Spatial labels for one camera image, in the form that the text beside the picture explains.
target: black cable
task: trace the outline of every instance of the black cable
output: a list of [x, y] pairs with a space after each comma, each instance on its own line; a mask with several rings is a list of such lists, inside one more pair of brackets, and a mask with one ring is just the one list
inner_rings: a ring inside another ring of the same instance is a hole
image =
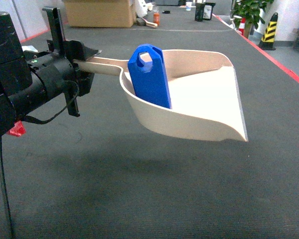
[[24, 122], [28, 122], [28, 123], [35, 123], [35, 124], [46, 124], [46, 123], [49, 123], [49, 122], [51, 122], [52, 120], [54, 120], [54, 119], [55, 119], [56, 117], [58, 117], [63, 111], [65, 111], [65, 110], [70, 106], [70, 104], [72, 104], [73, 101], [75, 101], [75, 99], [78, 97], [79, 92], [80, 92], [79, 85], [78, 85], [76, 82], [74, 82], [74, 81], [65, 81], [65, 82], [67, 82], [67, 83], [71, 83], [71, 84], [74, 83], [74, 84], [76, 85], [76, 89], [77, 89], [77, 91], [76, 91], [74, 97], [69, 101], [69, 103], [68, 103], [68, 104], [67, 104], [67, 105], [66, 105], [60, 112], [58, 112], [58, 113], [55, 114], [52, 118], [47, 119], [47, 120], [40, 120], [40, 119], [37, 119], [37, 118], [32, 117], [32, 116], [25, 116], [25, 117], [23, 117], [22, 121], [24, 121]]
[[10, 231], [10, 236], [12, 239], [15, 238], [14, 229], [12, 225], [12, 218], [8, 200], [8, 194], [6, 191], [5, 177], [4, 177], [4, 168], [3, 168], [3, 156], [2, 156], [2, 137], [0, 137], [0, 181], [1, 181], [1, 191], [3, 196], [4, 212], [8, 222], [8, 228]]

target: beige dustpan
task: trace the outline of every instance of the beige dustpan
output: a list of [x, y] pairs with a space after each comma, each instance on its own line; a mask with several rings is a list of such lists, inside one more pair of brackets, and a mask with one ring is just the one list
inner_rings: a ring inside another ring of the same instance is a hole
[[[82, 71], [120, 76], [140, 123], [168, 136], [221, 141], [248, 141], [235, 69], [218, 52], [164, 50], [172, 109], [135, 96], [128, 60], [94, 57], [76, 61]], [[141, 56], [145, 61], [148, 54]]]

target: wooden stick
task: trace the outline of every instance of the wooden stick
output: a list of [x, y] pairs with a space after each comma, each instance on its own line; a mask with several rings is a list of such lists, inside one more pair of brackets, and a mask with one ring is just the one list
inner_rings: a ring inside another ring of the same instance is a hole
[[152, 28], [157, 28], [157, 24], [156, 23], [147, 21], [144, 17], [141, 17], [141, 19], [143, 19], [145, 21], [146, 26], [149, 26], [149, 27], [152, 27]]

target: blue block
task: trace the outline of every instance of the blue block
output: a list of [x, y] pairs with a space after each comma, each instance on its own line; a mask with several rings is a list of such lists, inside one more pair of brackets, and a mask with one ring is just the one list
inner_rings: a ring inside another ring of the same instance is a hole
[[[148, 53], [151, 61], [140, 58]], [[170, 109], [170, 96], [163, 52], [150, 44], [138, 46], [128, 62], [135, 95], [152, 104]]]

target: wall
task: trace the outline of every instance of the wall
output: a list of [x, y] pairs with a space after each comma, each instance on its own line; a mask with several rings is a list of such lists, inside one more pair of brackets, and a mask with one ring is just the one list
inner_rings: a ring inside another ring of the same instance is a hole
[[299, 28], [299, 0], [275, 0], [267, 8], [263, 17], [266, 24], [261, 24], [256, 30], [257, 32], [264, 34], [270, 18], [275, 12], [279, 15], [275, 41], [294, 41], [295, 34], [293, 29]]
[[25, 39], [22, 26], [20, 24], [19, 18], [15, 11], [12, 0], [0, 1], [0, 11], [7, 11], [10, 14], [16, 33], [18, 34], [19, 40]]
[[61, 0], [14, 0], [14, 3], [26, 38], [49, 28], [46, 12], [42, 11], [45, 6], [59, 7], [62, 21], [67, 21], [65, 7]]
[[49, 29], [44, 6], [60, 8], [62, 21], [67, 22], [62, 0], [0, 0], [0, 11], [10, 13], [20, 41]]

